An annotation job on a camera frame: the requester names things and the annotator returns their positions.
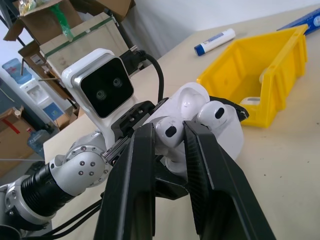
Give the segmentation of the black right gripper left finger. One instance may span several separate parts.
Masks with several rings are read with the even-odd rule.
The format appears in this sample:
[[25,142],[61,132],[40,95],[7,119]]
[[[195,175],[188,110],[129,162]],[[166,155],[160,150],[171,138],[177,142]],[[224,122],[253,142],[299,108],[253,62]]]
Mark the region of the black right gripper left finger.
[[133,134],[112,168],[93,240],[153,240],[155,134],[147,123]]

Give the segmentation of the white water dispenser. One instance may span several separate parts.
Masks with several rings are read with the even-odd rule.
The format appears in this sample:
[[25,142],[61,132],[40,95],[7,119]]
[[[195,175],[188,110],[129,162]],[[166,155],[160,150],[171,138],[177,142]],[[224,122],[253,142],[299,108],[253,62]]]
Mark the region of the white water dispenser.
[[35,80],[31,79],[19,87],[33,103],[49,118],[52,123],[65,112],[51,98],[47,91]]

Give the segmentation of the blue water jug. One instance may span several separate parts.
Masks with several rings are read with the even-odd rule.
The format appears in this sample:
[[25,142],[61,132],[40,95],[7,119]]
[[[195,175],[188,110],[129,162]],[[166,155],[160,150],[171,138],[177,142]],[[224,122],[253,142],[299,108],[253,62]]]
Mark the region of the blue water jug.
[[44,159],[44,143],[51,138],[51,135],[45,129],[34,131],[31,128],[28,128],[27,132],[29,133],[27,145]]

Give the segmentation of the green plastic bag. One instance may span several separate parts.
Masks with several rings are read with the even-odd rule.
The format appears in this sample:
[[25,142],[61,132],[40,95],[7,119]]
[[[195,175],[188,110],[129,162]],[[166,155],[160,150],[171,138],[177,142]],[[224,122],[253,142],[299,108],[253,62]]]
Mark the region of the green plastic bag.
[[72,42],[73,38],[74,38],[74,35],[71,32],[71,28],[70,28],[70,25],[68,23],[68,20],[67,20],[66,16],[64,15],[64,13],[60,9],[60,4],[57,3],[55,5],[52,5],[49,9],[57,17],[57,20],[58,20],[58,22],[60,24],[62,33],[65,35],[65,37],[67,38],[67,40],[69,42]]

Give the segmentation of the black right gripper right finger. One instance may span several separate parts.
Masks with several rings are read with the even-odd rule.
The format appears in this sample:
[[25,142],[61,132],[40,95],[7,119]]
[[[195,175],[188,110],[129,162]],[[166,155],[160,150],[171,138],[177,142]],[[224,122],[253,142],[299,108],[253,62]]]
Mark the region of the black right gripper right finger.
[[242,169],[203,125],[185,121],[188,190],[200,240],[276,240]]

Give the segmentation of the white blue toothpaste tube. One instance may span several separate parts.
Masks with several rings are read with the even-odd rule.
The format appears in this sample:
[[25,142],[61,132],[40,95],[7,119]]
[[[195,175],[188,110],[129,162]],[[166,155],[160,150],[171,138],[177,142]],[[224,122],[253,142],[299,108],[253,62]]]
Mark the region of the white blue toothpaste tube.
[[235,31],[232,28],[229,28],[196,45],[194,47],[194,51],[196,55],[200,57],[211,50],[233,40],[235,37]]

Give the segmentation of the open brown cardboard box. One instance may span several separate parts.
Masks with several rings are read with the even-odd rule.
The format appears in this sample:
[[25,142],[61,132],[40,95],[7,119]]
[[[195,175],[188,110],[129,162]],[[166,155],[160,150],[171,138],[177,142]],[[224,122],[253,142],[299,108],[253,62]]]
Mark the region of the open brown cardboard box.
[[110,11],[117,21],[122,22],[128,12],[136,5],[135,0],[69,0],[81,13],[96,16],[104,10]]
[[3,40],[16,41],[22,31],[27,30],[33,39],[42,45],[63,33],[61,18],[66,20],[71,29],[83,22],[70,0],[50,0],[30,13],[22,14]]

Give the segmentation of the cardboard box with red tape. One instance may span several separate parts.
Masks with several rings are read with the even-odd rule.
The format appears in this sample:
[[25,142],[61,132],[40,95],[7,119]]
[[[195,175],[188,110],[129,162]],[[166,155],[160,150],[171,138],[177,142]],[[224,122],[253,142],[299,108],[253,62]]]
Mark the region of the cardboard box with red tape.
[[28,146],[33,128],[23,118],[24,107],[12,107],[0,114],[0,178],[30,157]]

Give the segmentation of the blue water dispenser bottle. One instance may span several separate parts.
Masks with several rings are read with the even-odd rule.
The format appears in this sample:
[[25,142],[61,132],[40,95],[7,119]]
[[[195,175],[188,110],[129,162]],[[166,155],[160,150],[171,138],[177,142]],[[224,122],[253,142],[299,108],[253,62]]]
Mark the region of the blue water dispenser bottle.
[[4,63],[2,68],[14,79],[18,85],[23,85],[33,78],[32,74],[25,67],[23,67],[21,73],[22,63],[17,58],[13,58]]

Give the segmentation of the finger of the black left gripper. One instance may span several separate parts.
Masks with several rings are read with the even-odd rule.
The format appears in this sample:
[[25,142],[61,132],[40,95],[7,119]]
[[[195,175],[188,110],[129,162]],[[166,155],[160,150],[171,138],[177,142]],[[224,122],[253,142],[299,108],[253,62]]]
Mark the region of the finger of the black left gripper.
[[216,96],[209,96],[209,99],[210,99],[210,101],[219,101],[219,102],[223,103],[224,105],[229,105],[229,106],[232,106],[233,108],[235,108],[238,120],[240,122],[247,120],[250,116],[249,112],[243,106],[240,106],[240,105],[238,105],[228,99],[216,97]]
[[188,182],[170,172],[161,162],[164,157],[157,155],[154,163],[155,196],[169,200],[177,200],[189,194]]

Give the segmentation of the yellow plastic bin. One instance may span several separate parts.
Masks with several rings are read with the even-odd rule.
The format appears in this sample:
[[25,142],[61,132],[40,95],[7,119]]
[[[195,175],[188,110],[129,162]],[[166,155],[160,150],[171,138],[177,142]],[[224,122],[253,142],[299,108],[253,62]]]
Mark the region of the yellow plastic bin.
[[[306,24],[234,40],[197,78],[210,96],[230,100],[249,113],[245,126],[268,128],[308,60]],[[259,105],[243,105],[260,97]]]

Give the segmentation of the blue printed carton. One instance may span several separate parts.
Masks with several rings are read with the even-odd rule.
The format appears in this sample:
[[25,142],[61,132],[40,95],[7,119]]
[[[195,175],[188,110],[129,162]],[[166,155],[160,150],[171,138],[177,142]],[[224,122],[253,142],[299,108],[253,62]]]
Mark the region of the blue printed carton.
[[289,24],[278,29],[284,30],[288,28],[293,28],[301,25],[307,25],[307,30],[305,31],[305,35],[309,35],[320,29],[320,8],[290,22]]

